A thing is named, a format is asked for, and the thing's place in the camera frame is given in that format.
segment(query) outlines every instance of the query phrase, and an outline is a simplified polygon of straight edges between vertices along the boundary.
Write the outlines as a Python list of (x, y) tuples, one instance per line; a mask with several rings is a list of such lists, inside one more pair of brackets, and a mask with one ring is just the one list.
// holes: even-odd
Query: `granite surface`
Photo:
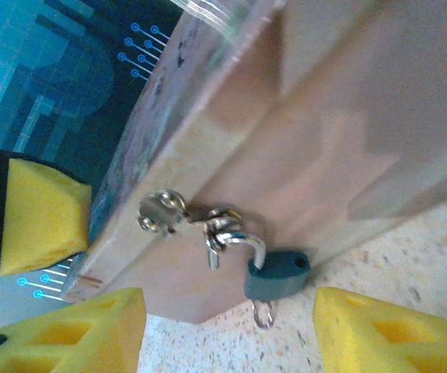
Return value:
[(447, 318), (447, 202), (317, 267), (279, 301), (275, 327), (255, 327), (246, 302), (200, 325), (149, 316), (138, 372), (321, 372), (316, 289), (333, 286)]

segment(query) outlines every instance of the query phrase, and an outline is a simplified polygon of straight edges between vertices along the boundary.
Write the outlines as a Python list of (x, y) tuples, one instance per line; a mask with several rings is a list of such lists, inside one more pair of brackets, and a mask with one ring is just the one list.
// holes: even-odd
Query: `yellow foam block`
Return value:
[(127, 288), (5, 326), (0, 373), (135, 373), (145, 320)]
[(326, 373), (447, 373), (447, 320), (336, 288), (313, 312)]
[(9, 160), (0, 275), (51, 266), (88, 246), (92, 188), (56, 169)]

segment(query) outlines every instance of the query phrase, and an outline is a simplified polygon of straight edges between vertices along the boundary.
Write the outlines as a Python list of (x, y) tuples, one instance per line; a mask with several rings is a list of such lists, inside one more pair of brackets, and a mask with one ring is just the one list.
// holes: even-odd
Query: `padlock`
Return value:
[(301, 291), (311, 267), (306, 254), (299, 251), (267, 253), (263, 268), (247, 264), (244, 294), (255, 301), (276, 301)]

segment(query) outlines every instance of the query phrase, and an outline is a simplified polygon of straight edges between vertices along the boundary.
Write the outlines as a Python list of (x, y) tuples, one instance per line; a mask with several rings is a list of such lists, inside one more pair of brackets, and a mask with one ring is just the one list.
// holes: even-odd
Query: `metal ring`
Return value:
[[(266, 303), (268, 306), (268, 315), (267, 315), (267, 321), (263, 322), (260, 319), (260, 315), (259, 315), (259, 310), (258, 310), (258, 306), (257, 303)], [(271, 302), (264, 302), (264, 301), (254, 301), (251, 300), (251, 303), (253, 304), (253, 316), (254, 316), (254, 322), (256, 323), (257, 327), (260, 329), (270, 329), (274, 322), (274, 313), (273, 313), (273, 305), (271, 304)]]

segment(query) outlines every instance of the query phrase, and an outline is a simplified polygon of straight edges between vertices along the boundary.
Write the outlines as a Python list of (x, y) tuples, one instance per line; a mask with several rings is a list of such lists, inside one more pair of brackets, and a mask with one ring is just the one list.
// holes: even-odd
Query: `teal padlock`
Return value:
[[(254, 320), (261, 329), (270, 329), (274, 323), (271, 301), (287, 298), (304, 287), (311, 272), (308, 256), (299, 251), (277, 251), (267, 253), (261, 269), (254, 266), (253, 260), (247, 264), (244, 294), (253, 301)], [(267, 321), (261, 321), (256, 302), (268, 306)]]

